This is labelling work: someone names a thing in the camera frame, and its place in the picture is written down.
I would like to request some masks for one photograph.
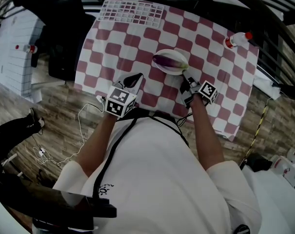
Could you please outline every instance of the purple eggplant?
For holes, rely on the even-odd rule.
[[[158,65],[171,67],[171,68],[181,68],[181,69],[188,68],[188,64],[185,64],[177,60],[173,60],[169,57],[165,57],[162,55],[154,55],[153,61],[154,63],[157,63]]]

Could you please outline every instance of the white wall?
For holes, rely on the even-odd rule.
[[[0,203],[0,234],[29,234]]]

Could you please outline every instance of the white cable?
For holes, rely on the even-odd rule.
[[[283,91],[279,91],[280,93],[283,93],[288,99],[290,99]]]
[[[79,121],[80,133],[81,133],[81,137],[82,137],[83,144],[82,144],[82,146],[80,147],[80,149],[79,149],[79,151],[78,151],[77,153],[71,155],[70,157],[67,157],[67,158],[64,159],[63,161],[56,162],[55,160],[51,159],[51,155],[50,155],[49,152],[48,152],[46,149],[44,149],[44,148],[41,148],[41,150],[44,150],[44,154],[42,155],[42,157],[38,157],[36,151],[39,153],[40,150],[39,150],[37,147],[33,147],[34,153],[35,153],[36,157],[38,158],[38,163],[39,163],[40,165],[43,165],[45,162],[50,161],[50,162],[52,162],[52,163],[54,163],[54,164],[57,165],[57,164],[61,164],[61,163],[65,162],[66,160],[68,160],[68,159],[71,158],[72,156],[77,155],[78,153],[80,153],[80,151],[81,151],[82,147],[84,146],[85,142],[84,142],[84,137],[83,137],[82,130],[81,130],[81,123],[80,123],[79,115],[80,115],[80,113],[82,112],[82,110],[85,108],[85,106],[87,106],[87,105],[93,106],[93,107],[95,107],[97,110],[99,110],[101,113],[103,113],[103,112],[104,112],[104,103],[103,103],[103,101],[102,101],[101,103],[102,103],[102,105],[103,105],[103,110],[102,110],[102,111],[101,111],[97,106],[95,106],[95,105],[93,105],[93,104],[90,104],[90,103],[87,103],[87,104],[85,104],[85,105],[83,106],[83,108],[81,108],[81,110],[80,110],[79,113],[78,113],[78,121]]]

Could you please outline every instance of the white box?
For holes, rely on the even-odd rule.
[[[137,95],[111,86],[106,98],[105,111],[122,118],[134,107],[136,99]]]

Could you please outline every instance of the black strap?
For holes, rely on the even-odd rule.
[[[152,116],[148,116],[148,117],[151,118],[151,119],[153,119],[153,120],[155,120],[155,121],[158,121],[158,122],[161,123],[161,124],[164,124],[165,126],[167,126],[167,127],[169,127],[169,128],[171,128],[171,129],[172,129],[173,131],[175,131],[178,135],[180,135],[181,138],[184,140],[185,144],[186,144],[187,146],[189,146],[189,144],[188,144],[186,138],[183,136],[183,134],[182,134],[182,132],[181,132],[181,130],[180,130],[179,128],[178,128],[178,129],[180,130],[180,132],[178,132],[176,129],[174,129],[173,127],[169,126],[168,124],[162,122],[162,121],[159,120],[159,119],[156,119],[156,118],[154,118],[154,117],[152,117]],[[110,151],[110,153],[109,153],[109,156],[108,156],[108,158],[107,158],[107,160],[106,160],[106,163],[105,163],[105,165],[104,165],[102,171],[99,173],[97,179],[96,179],[95,182],[94,182],[94,186],[93,186],[93,195],[92,195],[93,198],[99,198],[98,192],[99,192],[100,184],[101,184],[101,182],[102,182],[102,180],[103,180],[103,177],[104,177],[104,175],[105,175],[105,172],[106,172],[107,168],[109,167],[109,165],[110,165],[110,163],[111,163],[111,161],[112,161],[112,159],[113,159],[113,156],[114,156],[114,154],[115,154],[116,148],[118,147],[118,145],[119,145],[119,143],[121,142],[121,140],[123,139],[123,137],[124,137],[124,136],[125,136],[130,130],[131,130],[131,128],[133,128],[133,126],[134,126],[135,123],[137,122],[137,119],[138,119],[138,118],[134,118],[134,119],[132,120],[131,124],[130,124],[130,125],[127,127],[127,129],[122,133],[122,135],[119,137],[119,139],[114,143],[114,145],[113,145],[113,147],[112,147],[112,149],[111,149],[111,151]]]
[[[131,124],[127,127],[127,129],[122,133],[122,135],[120,136],[120,138],[114,143],[110,153],[109,153],[109,156],[106,160],[106,163],[102,169],[102,171],[99,173],[97,179],[95,180],[94,182],[94,186],[93,186],[93,195],[92,197],[93,198],[99,198],[98,196],[98,192],[99,192],[99,188],[100,188],[100,184],[103,180],[103,177],[104,177],[104,174],[108,168],[108,166],[110,165],[112,159],[113,159],[113,156],[114,156],[114,153],[116,151],[116,148],[118,147],[119,143],[121,142],[121,140],[123,139],[123,137],[131,130],[131,128],[135,125],[137,121],[137,118],[133,119]]]
[[[151,119],[153,119],[153,120],[155,120],[155,121],[158,121],[158,122],[160,122],[161,124],[163,124],[163,125],[165,125],[165,126],[171,128],[173,131],[175,131],[178,135],[181,136],[181,138],[184,140],[185,144],[189,147],[188,141],[187,141],[186,138],[183,136],[183,134],[182,134],[181,130],[179,129],[179,127],[177,127],[177,128],[179,129],[180,132],[178,132],[176,129],[174,129],[173,127],[169,126],[168,124],[162,122],[162,121],[159,120],[159,119],[156,119],[156,118],[154,118],[154,117],[152,117],[152,116],[149,116],[149,118],[151,118]]]

